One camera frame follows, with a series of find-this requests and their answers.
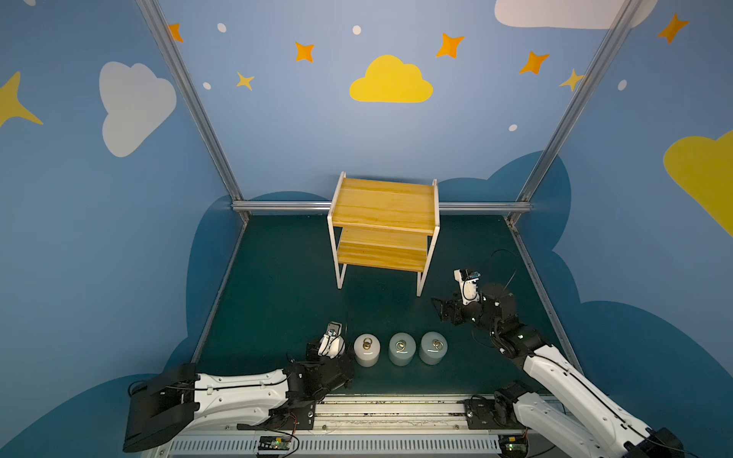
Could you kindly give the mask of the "white tea canister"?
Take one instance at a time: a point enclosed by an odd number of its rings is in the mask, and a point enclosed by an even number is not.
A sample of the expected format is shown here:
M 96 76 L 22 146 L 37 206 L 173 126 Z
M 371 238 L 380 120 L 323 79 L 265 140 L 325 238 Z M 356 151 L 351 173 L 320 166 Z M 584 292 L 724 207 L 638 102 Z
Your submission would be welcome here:
M 353 345 L 356 362 L 362 368 L 372 368 L 377 364 L 381 352 L 381 343 L 373 334 L 362 334 Z
M 324 335 L 320 345 L 321 358 L 335 359 L 344 353 L 345 340 L 341 336 Z

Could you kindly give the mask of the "teal tea canister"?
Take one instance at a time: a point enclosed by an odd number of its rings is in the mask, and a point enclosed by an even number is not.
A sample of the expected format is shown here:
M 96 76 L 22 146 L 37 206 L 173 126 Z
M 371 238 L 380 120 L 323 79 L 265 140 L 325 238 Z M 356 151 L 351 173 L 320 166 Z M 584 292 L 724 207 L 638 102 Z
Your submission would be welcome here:
M 409 364 L 416 351 L 416 342 L 412 335 L 406 332 L 395 333 L 389 340 L 389 360 L 395 366 Z
M 445 358 L 447 351 L 448 343 L 442 334 L 429 331 L 421 338 L 419 357 L 423 363 L 436 366 Z

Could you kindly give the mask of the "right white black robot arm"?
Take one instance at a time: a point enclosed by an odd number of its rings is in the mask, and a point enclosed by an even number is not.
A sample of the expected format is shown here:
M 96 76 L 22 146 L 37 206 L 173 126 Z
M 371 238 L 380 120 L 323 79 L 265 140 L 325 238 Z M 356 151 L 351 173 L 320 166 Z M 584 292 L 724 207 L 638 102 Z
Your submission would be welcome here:
M 496 391 L 494 417 L 541 434 L 570 457 L 683 457 L 669 429 L 652 429 L 580 373 L 541 333 L 523 324 L 515 296 L 500 284 L 480 290 L 460 282 L 454 299 L 431 303 L 442 322 L 471 324 L 492 345 L 563 405 L 558 410 L 519 382 Z

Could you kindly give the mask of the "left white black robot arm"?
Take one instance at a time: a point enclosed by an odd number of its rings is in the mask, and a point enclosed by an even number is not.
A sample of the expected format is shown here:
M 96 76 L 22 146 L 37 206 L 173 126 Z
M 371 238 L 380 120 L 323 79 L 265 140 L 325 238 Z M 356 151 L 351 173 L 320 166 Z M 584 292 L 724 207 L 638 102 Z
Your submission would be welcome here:
M 263 374 L 211 375 L 188 363 L 137 382 L 123 451 L 144 452 L 192 429 L 312 429 L 315 406 L 354 378 L 353 349 L 341 338 L 335 345 L 321 355 L 311 342 L 305 362 Z

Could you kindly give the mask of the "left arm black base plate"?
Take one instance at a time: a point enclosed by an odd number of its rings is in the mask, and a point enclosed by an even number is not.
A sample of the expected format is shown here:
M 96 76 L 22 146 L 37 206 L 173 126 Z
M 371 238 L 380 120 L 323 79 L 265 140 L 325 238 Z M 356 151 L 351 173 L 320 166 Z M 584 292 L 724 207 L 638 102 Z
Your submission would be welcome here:
M 270 410 L 270 417 L 259 425 L 239 423 L 238 431 L 312 431 L 315 422 L 316 402 L 283 405 Z

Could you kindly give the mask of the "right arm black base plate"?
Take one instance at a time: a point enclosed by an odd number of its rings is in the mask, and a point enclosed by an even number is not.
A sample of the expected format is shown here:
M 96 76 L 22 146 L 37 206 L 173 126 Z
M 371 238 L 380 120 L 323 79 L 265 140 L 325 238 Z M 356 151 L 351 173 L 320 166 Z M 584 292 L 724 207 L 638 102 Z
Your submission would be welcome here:
M 463 401 L 468 428 L 472 431 L 489 429 L 521 429 L 513 413 L 512 405 L 500 398 L 475 395 Z

